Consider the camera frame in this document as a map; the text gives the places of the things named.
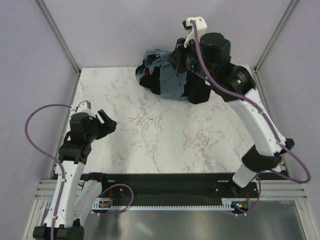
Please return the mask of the grey-blue t shirt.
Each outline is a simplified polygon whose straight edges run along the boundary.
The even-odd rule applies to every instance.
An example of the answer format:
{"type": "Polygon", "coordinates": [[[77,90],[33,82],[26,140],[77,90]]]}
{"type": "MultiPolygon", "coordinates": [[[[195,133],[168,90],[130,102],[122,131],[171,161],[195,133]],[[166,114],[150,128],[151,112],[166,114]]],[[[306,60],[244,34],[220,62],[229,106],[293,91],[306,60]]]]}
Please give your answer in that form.
{"type": "Polygon", "coordinates": [[[179,100],[184,93],[186,73],[176,73],[169,61],[172,51],[153,49],[147,50],[143,56],[144,66],[151,76],[159,70],[160,96],[171,100],[179,100]]]}

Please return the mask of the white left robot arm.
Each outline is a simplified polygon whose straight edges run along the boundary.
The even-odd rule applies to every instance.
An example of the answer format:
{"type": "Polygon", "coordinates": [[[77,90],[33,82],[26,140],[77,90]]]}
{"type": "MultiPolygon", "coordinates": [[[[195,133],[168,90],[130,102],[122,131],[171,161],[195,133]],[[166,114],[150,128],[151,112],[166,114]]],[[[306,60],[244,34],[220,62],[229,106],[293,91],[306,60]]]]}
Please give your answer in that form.
{"type": "Polygon", "coordinates": [[[77,193],[92,143],[116,130],[117,122],[104,110],[97,114],[90,110],[74,113],[58,151],[60,174],[49,211],[41,226],[36,226],[32,236],[36,240],[82,240],[84,223],[95,199],[110,191],[108,182],[102,179],[87,180],[77,193]]]}

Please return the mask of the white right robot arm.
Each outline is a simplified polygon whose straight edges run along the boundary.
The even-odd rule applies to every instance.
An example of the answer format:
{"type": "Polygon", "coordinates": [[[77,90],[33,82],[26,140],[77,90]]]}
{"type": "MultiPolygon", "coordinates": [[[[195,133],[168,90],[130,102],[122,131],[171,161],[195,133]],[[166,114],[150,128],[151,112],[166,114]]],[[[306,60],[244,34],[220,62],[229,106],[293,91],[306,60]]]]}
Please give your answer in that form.
{"type": "Polygon", "coordinates": [[[286,152],[283,148],[291,149],[295,142],[285,138],[270,120],[250,72],[231,63],[229,40],[220,33],[206,33],[200,38],[199,48],[202,62],[217,83],[211,83],[211,89],[237,113],[254,142],[229,184],[230,193],[240,197],[258,173],[279,173],[286,152]]]}

